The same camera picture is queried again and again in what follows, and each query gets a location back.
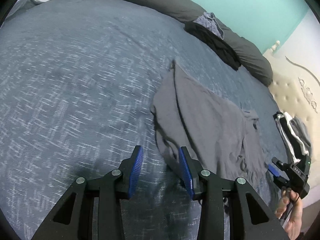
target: white wall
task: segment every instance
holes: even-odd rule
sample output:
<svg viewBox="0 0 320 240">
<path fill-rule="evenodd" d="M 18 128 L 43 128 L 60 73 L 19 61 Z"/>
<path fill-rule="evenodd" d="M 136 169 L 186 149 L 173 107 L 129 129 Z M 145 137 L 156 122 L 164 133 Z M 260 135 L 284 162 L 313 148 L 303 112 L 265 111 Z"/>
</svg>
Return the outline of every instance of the white wall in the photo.
<svg viewBox="0 0 320 240">
<path fill-rule="evenodd" d="M 320 23 L 310 9 L 291 36 L 274 54 L 274 57 L 284 56 L 308 68 L 320 79 Z"/>
</svg>

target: triangular cutout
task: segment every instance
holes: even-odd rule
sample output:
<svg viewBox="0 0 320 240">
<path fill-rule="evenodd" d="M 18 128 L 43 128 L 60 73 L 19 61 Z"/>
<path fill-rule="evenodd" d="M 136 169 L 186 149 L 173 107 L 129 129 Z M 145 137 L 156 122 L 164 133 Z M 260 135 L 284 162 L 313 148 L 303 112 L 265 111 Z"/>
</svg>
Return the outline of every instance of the triangular cutout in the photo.
<svg viewBox="0 0 320 240">
<path fill-rule="evenodd" d="M 75 204 L 76 193 L 72 193 L 69 198 L 65 201 L 63 206 L 53 217 L 53 221 L 61 224 L 68 225 L 71 222 L 71 216 L 73 211 L 73 205 Z"/>
<path fill-rule="evenodd" d="M 268 216 L 265 214 L 265 212 L 260 207 L 258 202 L 254 199 L 254 197 L 250 193 L 246 193 L 245 196 L 247 198 L 251 223 L 253 225 L 258 225 L 261 223 L 268 222 L 269 221 Z"/>
</svg>

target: bed frame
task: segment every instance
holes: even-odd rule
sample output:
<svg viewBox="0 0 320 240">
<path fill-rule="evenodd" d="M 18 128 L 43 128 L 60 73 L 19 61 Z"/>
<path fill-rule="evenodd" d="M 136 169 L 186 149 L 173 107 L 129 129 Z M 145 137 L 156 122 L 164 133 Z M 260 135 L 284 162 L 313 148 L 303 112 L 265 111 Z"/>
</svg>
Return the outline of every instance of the bed frame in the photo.
<svg viewBox="0 0 320 240">
<path fill-rule="evenodd" d="M 278 43 L 263 55 L 273 70 L 269 90 L 281 112 L 303 120 L 312 142 L 311 167 L 308 183 L 312 188 L 320 184 L 320 81 L 306 66 L 274 53 Z"/>
</svg>

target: black folded garment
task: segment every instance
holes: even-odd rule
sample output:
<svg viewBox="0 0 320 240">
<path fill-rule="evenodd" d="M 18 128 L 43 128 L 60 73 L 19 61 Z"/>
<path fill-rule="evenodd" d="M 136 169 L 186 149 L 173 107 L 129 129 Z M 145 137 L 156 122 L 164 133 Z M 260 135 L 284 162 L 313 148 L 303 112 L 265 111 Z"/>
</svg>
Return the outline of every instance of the black folded garment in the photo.
<svg viewBox="0 0 320 240">
<path fill-rule="evenodd" d="M 187 22 L 185 23 L 184 29 L 187 33 L 190 33 L 207 44 L 224 63 L 228 64 L 234 70 L 238 70 L 241 66 L 238 54 L 236 54 L 236 52 L 225 41 L 220 39 L 207 28 L 195 22 Z"/>
</svg>

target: human hand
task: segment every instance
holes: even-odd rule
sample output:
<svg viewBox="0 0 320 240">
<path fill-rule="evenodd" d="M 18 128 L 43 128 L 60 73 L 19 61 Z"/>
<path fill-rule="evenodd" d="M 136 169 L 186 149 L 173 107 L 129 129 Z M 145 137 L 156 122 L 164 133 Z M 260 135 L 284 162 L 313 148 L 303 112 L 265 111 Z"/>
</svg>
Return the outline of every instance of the human hand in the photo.
<svg viewBox="0 0 320 240">
<path fill-rule="evenodd" d="M 282 214 L 287 209 L 287 205 L 289 204 L 289 198 L 286 196 L 287 190 L 288 189 L 283 188 L 283 190 L 281 191 L 281 199 L 275 212 L 277 218 L 280 218 L 282 216 Z M 287 232 L 291 240 L 295 240 L 299 236 L 301 230 L 303 203 L 301 198 L 299 197 L 299 194 L 294 192 L 293 190 L 290 192 L 290 198 L 295 203 L 293 205 L 289 221 L 286 224 L 284 230 Z"/>
</svg>

